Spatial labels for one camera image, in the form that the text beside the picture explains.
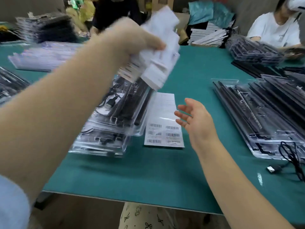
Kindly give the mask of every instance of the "neck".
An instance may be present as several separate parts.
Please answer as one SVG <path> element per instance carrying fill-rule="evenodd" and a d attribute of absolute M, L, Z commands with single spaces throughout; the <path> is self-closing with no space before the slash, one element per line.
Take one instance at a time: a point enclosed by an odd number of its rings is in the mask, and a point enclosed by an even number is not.
<path fill-rule="evenodd" d="M 287 22 L 287 20 L 289 19 L 289 17 L 283 16 L 280 11 L 276 11 L 274 13 L 274 18 L 275 18 L 276 23 L 280 26 L 284 25 Z"/>

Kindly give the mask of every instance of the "barcode sticker sheet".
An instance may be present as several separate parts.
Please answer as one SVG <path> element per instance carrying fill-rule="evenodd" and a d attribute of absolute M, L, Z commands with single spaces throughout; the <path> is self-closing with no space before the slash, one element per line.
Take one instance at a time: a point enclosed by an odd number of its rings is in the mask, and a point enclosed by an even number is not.
<path fill-rule="evenodd" d="M 175 95 L 158 92 L 146 125 L 144 145 L 184 147 L 181 126 L 176 123 Z"/>

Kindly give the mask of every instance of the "red object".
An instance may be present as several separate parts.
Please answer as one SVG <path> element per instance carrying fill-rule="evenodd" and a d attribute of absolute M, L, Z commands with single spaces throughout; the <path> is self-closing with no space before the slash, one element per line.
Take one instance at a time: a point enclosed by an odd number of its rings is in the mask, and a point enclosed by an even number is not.
<path fill-rule="evenodd" d="M 213 2 L 221 2 L 223 4 L 226 4 L 228 0 L 213 0 Z"/>

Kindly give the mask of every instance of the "patterned pants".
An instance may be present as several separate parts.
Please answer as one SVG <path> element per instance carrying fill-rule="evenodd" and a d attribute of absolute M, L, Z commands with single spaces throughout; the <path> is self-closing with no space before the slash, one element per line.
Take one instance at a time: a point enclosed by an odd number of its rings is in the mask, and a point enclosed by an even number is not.
<path fill-rule="evenodd" d="M 173 215 L 170 209 L 126 202 L 119 229 L 176 229 Z"/>

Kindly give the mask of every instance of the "green tabletop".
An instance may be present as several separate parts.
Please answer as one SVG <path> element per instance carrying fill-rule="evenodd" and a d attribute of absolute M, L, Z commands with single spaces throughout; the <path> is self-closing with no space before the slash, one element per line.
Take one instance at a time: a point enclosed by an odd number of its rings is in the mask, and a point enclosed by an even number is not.
<path fill-rule="evenodd" d="M 30 81 L 38 80 L 44 73 L 15 70 L 8 62 L 8 54 L 21 50 L 0 47 L 0 66 Z M 220 140 L 247 178 L 288 221 L 304 224 L 305 184 L 289 174 L 293 168 L 285 168 L 288 173 L 282 175 L 266 171 L 268 165 L 279 161 L 251 154 L 211 88 L 212 78 L 252 77 L 231 65 L 232 58 L 224 49 L 182 46 L 180 53 L 160 92 L 174 93 L 176 104 L 183 104 L 185 97 L 202 102 L 214 119 Z M 133 137 L 122 159 L 68 154 L 44 190 L 221 213 L 185 130 L 183 138 L 185 148 L 177 150 L 146 147 L 143 136 Z"/>

